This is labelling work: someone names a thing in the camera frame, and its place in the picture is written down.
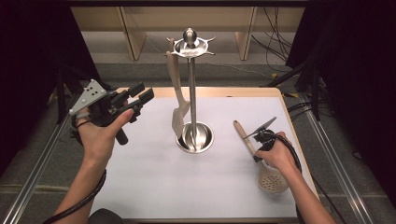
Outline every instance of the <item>metal stand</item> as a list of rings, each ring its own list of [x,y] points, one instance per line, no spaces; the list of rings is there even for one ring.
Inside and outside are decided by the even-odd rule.
[[[189,153],[201,153],[209,149],[214,140],[212,129],[206,124],[197,121],[196,118],[196,95],[195,95],[195,58],[205,53],[214,54],[209,51],[207,42],[197,37],[191,28],[183,33],[183,39],[175,42],[174,51],[180,57],[187,58],[190,83],[191,122],[184,124],[183,132],[177,137],[177,145]]]

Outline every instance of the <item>table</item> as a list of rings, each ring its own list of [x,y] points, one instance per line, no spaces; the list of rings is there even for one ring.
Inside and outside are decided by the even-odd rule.
[[[304,178],[316,192],[280,91],[275,88],[197,88],[197,120],[215,135],[200,154],[177,147],[171,127],[177,107],[173,88],[154,89],[139,121],[123,130],[130,141],[115,145],[107,181],[92,211],[106,208],[136,222],[292,222],[289,189],[271,193],[256,182],[258,166],[233,127],[247,133],[276,116],[270,126],[284,131],[295,147]],[[188,98],[188,89],[183,88]],[[260,145],[252,141],[255,148]]]

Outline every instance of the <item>spatula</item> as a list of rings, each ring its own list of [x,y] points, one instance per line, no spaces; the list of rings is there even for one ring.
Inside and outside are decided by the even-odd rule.
[[[250,140],[246,138],[247,134],[245,133],[244,128],[242,128],[242,125],[237,120],[234,120],[233,126],[235,127],[241,138],[244,140],[251,154],[254,156],[256,150],[254,149],[254,146],[251,144]],[[289,185],[286,182],[285,178],[278,170],[266,167],[264,164],[262,164],[261,161],[259,161],[258,164],[260,171],[257,177],[257,183],[259,184],[259,187],[261,189],[265,189],[273,193],[278,193],[289,188]]]
[[[181,92],[177,55],[173,55],[170,51],[166,51],[166,58],[168,59],[169,75],[172,79],[178,101],[178,108],[173,112],[172,128],[176,137],[180,138],[184,128],[184,116],[186,116],[187,112],[190,110],[190,102],[184,99],[183,93]]]

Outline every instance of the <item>gray floor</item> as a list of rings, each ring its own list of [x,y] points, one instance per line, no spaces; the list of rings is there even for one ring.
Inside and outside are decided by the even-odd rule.
[[[216,36],[217,39],[209,44],[209,50],[215,52],[216,55],[204,55],[196,60],[197,86],[258,87],[270,82],[272,74],[278,76],[284,74],[284,72],[274,71],[273,68],[289,70],[273,54],[268,55],[268,63],[271,66],[268,65],[265,49],[254,41],[251,42],[247,60],[240,61],[232,33],[202,33],[198,35],[202,38]],[[264,44],[269,41],[264,34],[254,35]],[[289,41],[293,39],[293,34],[284,34],[284,36]],[[128,49],[121,33],[84,33],[84,37],[102,79],[110,85],[131,86],[139,81],[144,81],[147,87],[170,87],[172,85],[163,53],[168,48],[166,37],[179,39],[181,38],[180,33],[148,33],[143,53],[135,62],[129,59]],[[182,63],[180,70],[183,73],[186,64],[182,60],[180,62]],[[279,89],[283,93],[294,93],[293,85],[296,78],[293,77],[282,83],[278,86]],[[183,74],[182,84],[187,85],[187,78]],[[299,97],[285,97],[284,100],[287,107],[301,102]],[[8,208],[12,205],[50,138],[57,119],[56,106],[56,101],[49,104],[46,113],[40,118],[42,122],[32,133],[29,144],[18,153],[0,179],[0,220],[5,218]],[[290,116],[293,117],[301,111],[303,110],[290,112]],[[342,124],[337,121],[336,116],[332,115],[332,111],[327,105],[321,105],[320,112],[320,123],[329,136],[348,176],[362,197],[373,223],[396,223],[395,208],[364,161],[352,155],[355,147],[349,141]],[[330,166],[324,149],[315,135],[308,116],[306,114],[298,116],[293,120],[293,126],[312,175],[325,189],[346,222],[359,223]],[[69,138],[66,127],[19,223],[41,223],[51,215],[77,172],[81,158],[81,147],[75,140]],[[323,192],[318,189],[318,194],[329,212],[338,223],[341,223]]]

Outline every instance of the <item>wooden handle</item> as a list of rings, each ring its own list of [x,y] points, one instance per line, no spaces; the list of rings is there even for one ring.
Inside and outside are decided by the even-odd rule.
[[[244,140],[244,142],[247,145],[248,149],[250,150],[251,154],[254,156],[256,153],[256,150],[254,149],[254,146],[251,144],[250,140],[248,140],[248,138],[245,138],[247,136],[247,134],[245,133],[244,128],[242,128],[242,125],[237,120],[234,120],[233,126],[235,127],[236,131],[239,133],[241,138]]]

